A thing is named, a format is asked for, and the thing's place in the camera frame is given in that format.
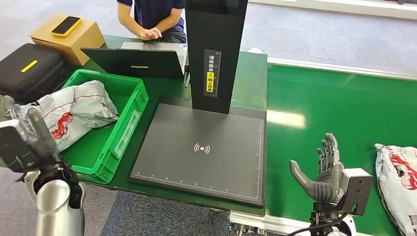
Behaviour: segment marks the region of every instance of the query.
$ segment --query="navy shirt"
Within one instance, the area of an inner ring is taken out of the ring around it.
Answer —
[[[123,5],[133,5],[133,0],[117,1]],[[149,30],[167,18],[172,8],[184,9],[184,0],[135,0],[135,21],[143,28]],[[184,30],[184,19],[180,17],[178,23],[173,28]]]

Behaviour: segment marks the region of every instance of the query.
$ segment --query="gray robotic hand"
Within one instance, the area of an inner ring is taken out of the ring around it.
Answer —
[[[290,172],[310,198],[317,202],[337,204],[344,194],[339,186],[344,167],[340,162],[337,141],[333,134],[326,133],[322,145],[324,150],[317,149],[319,173],[315,181],[311,181],[294,160],[290,161]]]

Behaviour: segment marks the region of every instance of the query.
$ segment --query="white wall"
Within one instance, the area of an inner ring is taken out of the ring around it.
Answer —
[[[385,0],[249,0],[249,2],[417,19],[417,4],[399,5],[394,1]]]

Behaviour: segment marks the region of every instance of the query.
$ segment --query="black suitcase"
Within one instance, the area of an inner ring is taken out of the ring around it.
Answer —
[[[0,94],[25,103],[52,93],[66,81],[60,52],[27,43],[0,61]]]

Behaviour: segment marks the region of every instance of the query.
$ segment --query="black cable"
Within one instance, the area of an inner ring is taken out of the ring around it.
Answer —
[[[342,221],[343,218],[345,218],[348,214],[349,214],[349,212],[343,213],[339,218],[333,220],[332,222],[329,222],[329,223],[324,224],[324,225],[316,225],[316,226],[310,226],[308,228],[300,229],[300,230],[294,231],[290,234],[287,234],[287,236],[295,236],[296,234],[299,234],[299,233],[304,232],[304,231],[310,231],[310,230],[315,230],[315,229],[319,229],[319,228],[333,226],[333,225],[339,223],[340,221]]]

